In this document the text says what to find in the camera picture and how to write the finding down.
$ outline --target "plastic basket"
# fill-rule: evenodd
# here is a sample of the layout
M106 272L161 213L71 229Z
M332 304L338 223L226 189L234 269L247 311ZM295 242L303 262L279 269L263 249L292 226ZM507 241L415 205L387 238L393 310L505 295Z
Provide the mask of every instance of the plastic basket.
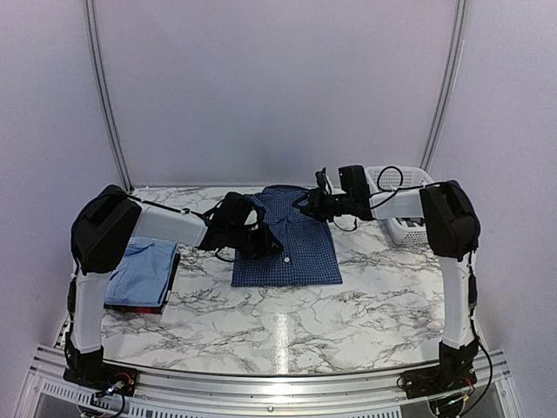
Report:
M369 182L370 191L372 193L379 192L379 188L377 186L377 178L385 167L385 165L382 165L379 167L366 168L366 176ZM421 168L402 166L399 166L398 168L402 171L403 187L433 183L433 179ZM381 187L384 189L389 190L391 187L398 187L399 184L400 173L396 170L387 170L381 176ZM391 235L391 238L393 238L393 242L397 246L427 242L427 233L425 226L420 226L415 223L411 223L411 226L409 226L402 219L396 218L386 219L385 225L386 229Z

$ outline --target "folded clothes stack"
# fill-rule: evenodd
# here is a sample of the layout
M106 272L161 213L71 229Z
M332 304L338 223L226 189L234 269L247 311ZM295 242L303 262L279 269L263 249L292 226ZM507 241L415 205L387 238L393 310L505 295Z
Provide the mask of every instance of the folded clothes stack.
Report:
M178 269L177 245L133 237L106 288L104 307L160 314Z

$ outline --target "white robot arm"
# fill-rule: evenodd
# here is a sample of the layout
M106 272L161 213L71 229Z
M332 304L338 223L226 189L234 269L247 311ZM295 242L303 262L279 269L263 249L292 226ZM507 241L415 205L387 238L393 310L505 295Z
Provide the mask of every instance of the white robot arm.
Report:
M294 206L307 216L327 221L345 214L362 220L422 218L428 244L439 257L445 288L440 364L403 373L401 388L406 396L427 396L465 388L469 382L474 384L477 379L472 363L480 347L473 326L478 296L474 266L480 222L470 199L453 180L372 195L361 165L341 167L339 176L344 193L333 194L323 169L316 172L318 187L294 202Z
M68 294L71 326L64 348L64 378L106 391L121 376L129 376L118 392L133 394L137 371L104 363L101 341L106 287L131 236L165 239L207 251L230 247L242 257L257 259L283 250L263 222L264 216L263 208L235 192L226 194L211 210L197 213L143 201L115 185L106 187L79 213L71 228L76 269Z

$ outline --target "white wall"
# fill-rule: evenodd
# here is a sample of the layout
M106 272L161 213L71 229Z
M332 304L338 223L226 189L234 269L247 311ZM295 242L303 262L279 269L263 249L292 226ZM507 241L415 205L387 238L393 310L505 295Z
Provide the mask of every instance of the white wall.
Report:
M420 162L452 0L97 4L136 184L311 184L325 165Z
M70 225L117 172L79 1L0 3L0 410L65 311Z
M482 223L479 316L528 418L557 410L557 3L473 1L436 179Z

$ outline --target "marble table surface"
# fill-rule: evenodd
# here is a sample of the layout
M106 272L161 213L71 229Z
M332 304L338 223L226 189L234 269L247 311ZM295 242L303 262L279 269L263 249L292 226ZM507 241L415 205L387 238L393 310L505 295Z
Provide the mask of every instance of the marble table surface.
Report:
M230 188L139 189L136 195L203 212ZM261 188L236 188L257 192ZM338 224L350 228L353 219ZM180 247L162 314L103 319L107 359L222 374L328 374L437 358L443 283L427 246L397 247L378 222L331 225L342 285L231 287L232 264Z

